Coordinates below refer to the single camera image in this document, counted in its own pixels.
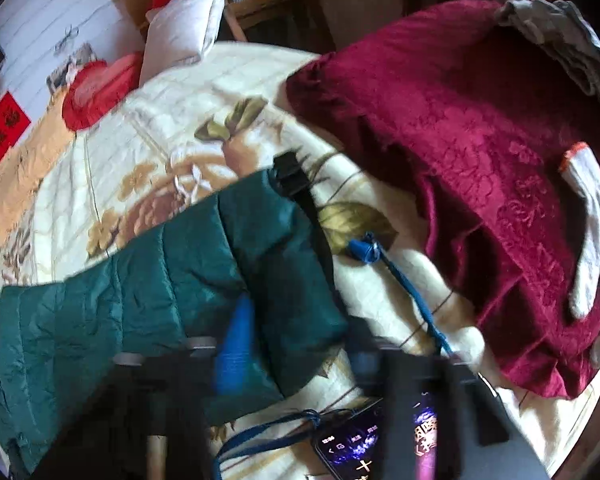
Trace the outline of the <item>dark green puffer jacket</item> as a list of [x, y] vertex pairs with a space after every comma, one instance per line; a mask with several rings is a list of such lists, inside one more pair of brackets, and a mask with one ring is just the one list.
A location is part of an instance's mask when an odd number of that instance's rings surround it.
[[293, 396], [347, 330], [310, 182], [292, 153], [63, 281], [0, 295], [0, 445], [25, 474], [114, 368], [189, 338], [231, 340], [249, 304], [244, 382], [204, 402], [211, 425]]

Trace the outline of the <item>smartphone with lit screen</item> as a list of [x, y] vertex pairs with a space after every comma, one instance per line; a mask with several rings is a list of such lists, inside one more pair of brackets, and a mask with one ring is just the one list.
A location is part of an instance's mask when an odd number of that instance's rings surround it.
[[[384, 402], [368, 402], [347, 415], [323, 422], [312, 437], [314, 452], [335, 479], [369, 479], [380, 435]], [[433, 479], [436, 468], [437, 413], [434, 397], [423, 392], [414, 404], [415, 479]]]

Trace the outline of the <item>white knit work glove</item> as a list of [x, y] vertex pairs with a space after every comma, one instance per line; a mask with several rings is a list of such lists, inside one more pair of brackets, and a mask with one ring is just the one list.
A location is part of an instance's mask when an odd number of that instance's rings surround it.
[[[559, 172], [585, 211], [582, 248], [569, 299], [572, 315], [583, 320], [593, 309], [600, 281], [600, 164], [588, 144], [578, 142], [565, 152]], [[592, 365], [600, 368], [600, 333], [590, 356]]]

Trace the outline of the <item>yellow ruffled pillow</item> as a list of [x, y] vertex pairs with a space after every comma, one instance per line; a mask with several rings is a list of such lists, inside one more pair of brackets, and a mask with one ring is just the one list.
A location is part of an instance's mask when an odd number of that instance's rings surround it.
[[32, 205], [42, 180], [76, 138], [62, 118], [67, 94], [68, 88], [58, 90], [27, 139], [0, 161], [0, 248]]

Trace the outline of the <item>floral cream bed quilt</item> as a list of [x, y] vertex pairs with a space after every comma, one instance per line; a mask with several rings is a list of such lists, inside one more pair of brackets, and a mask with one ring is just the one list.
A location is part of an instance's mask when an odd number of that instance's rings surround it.
[[76, 274], [294, 150], [336, 250], [337, 286], [355, 312], [408, 352], [430, 349], [413, 300], [388, 271], [357, 266], [343, 253], [347, 236], [372, 231], [432, 307], [454, 349], [494, 383], [554, 474], [600, 400], [600, 371], [570, 401], [544, 399], [501, 378], [471, 304], [424, 254], [425, 223], [414, 198], [366, 174], [326, 132], [291, 115], [284, 82], [309, 60], [301, 51], [220, 42], [200, 64], [161, 73], [93, 127], [76, 132], [0, 248], [0, 292]]

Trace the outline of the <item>red banner with characters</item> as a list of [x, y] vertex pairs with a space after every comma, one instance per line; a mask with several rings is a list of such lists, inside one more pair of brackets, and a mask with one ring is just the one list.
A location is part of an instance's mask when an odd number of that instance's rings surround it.
[[30, 118], [7, 91], [0, 99], [0, 161], [30, 126]]

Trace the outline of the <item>dark red velvet blanket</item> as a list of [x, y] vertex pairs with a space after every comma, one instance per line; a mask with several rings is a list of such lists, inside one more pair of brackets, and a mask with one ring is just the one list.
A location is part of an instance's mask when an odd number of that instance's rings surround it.
[[572, 399], [595, 374], [600, 292], [583, 320], [570, 314], [584, 207], [558, 166], [579, 141], [600, 163], [600, 102], [497, 8], [456, 0], [401, 18], [297, 70], [286, 95], [415, 196], [426, 255], [474, 305], [502, 374]]

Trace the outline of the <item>red ruffled heart pillow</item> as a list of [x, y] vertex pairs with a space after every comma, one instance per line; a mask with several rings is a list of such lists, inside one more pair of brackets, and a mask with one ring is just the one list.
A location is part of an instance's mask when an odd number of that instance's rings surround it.
[[62, 119], [69, 130], [79, 131], [99, 122], [140, 84], [143, 53], [134, 52], [111, 64], [97, 60], [87, 63], [62, 103]]

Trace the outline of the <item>framed photo on headboard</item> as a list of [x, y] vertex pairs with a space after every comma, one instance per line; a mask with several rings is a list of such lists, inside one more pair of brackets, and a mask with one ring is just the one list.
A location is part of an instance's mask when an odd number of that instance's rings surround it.
[[76, 74], [86, 64], [96, 60], [97, 56], [92, 46], [88, 42], [82, 44], [47, 76], [46, 86], [50, 95], [53, 96], [58, 90], [70, 86], [76, 78]]

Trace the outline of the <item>white satin pillow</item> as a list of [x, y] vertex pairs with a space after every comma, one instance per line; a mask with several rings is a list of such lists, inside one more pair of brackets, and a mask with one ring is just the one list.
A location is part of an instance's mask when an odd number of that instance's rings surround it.
[[140, 83], [200, 62], [218, 38], [224, 8], [225, 0], [169, 0], [149, 11]]

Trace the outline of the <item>grey cloth garment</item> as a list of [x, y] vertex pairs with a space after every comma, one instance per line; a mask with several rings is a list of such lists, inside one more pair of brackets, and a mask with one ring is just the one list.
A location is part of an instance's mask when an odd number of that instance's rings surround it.
[[506, 0], [495, 12], [557, 61], [588, 96], [600, 99], [600, 38], [577, 6], [566, 0]]

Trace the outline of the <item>wooden chair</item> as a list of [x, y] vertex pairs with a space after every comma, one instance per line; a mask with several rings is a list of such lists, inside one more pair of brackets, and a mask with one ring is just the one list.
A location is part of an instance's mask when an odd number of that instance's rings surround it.
[[330, 45], [320, 0], [226, 0], [224, 18], [237, 41], [246, 42], [249, 29], [277, 23], [293, 47], [321, 52]]

